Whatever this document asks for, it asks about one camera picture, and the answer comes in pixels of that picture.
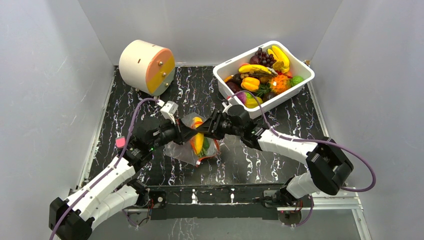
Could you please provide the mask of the clear zip bag orange zipper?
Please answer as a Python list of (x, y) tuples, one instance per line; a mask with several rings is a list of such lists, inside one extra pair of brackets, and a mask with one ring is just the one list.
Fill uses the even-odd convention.
[(183, 145), (170, 142), (164, 147), (164, 154), (187, 164), (198, 166), (201, 161), (218, 155), (220, 146), (217, 140), (197, 133)]

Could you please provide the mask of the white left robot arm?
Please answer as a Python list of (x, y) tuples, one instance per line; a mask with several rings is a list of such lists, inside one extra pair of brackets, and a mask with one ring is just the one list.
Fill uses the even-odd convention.
[(118, 154), (112, 162), (83, 188), (66, 199), (57, 197), (49, 206), (50, 238), (87, 240), (102, 222), (131, 206), (151, 213), (159, 194), (136, 179), (136, 174), (153, 158), (153, 151), (175, 143), (189, 142), (200, 121), (186, 125), (182, 120), (163, 121), (158, 128), (138, 129), (117, 143)]

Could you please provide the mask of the yellow toy pepper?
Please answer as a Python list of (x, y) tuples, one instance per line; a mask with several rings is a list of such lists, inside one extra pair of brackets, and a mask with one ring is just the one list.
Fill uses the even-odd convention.
[(256, 92), (260, 88), (261, 82), (254, 77), (245, 77), (242, 80), (241, 87), (250, 92)]

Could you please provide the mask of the green toy cucumber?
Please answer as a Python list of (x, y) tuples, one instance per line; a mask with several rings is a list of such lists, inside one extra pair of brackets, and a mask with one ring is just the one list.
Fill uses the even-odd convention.
[(203, 139), (202, 149), (201, 149), (201, 152), (200, 152), (201, 155), (205, 156), (207, 154), (209, 148), (210, 148), (209, 139), (207, 137), (205, 137)]

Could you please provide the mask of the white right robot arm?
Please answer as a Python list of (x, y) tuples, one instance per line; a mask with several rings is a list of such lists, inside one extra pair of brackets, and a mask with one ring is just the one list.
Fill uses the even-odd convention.
[(205, 122), (196, 123), (194, 129), (214, 140), (238, 136), (249, 148), (280, 154), (307, 167), (307, 172), (291, 177), (279, 190), (264, 191), (255, 199), (267, 208), (295, 207), (304, 196), (317, 192), (335, 196), (354, 169), (332, 139), (316, 143), (278, 133), (255, 123), (240, 105), (230, 106), (226, 112), (215, 110)]

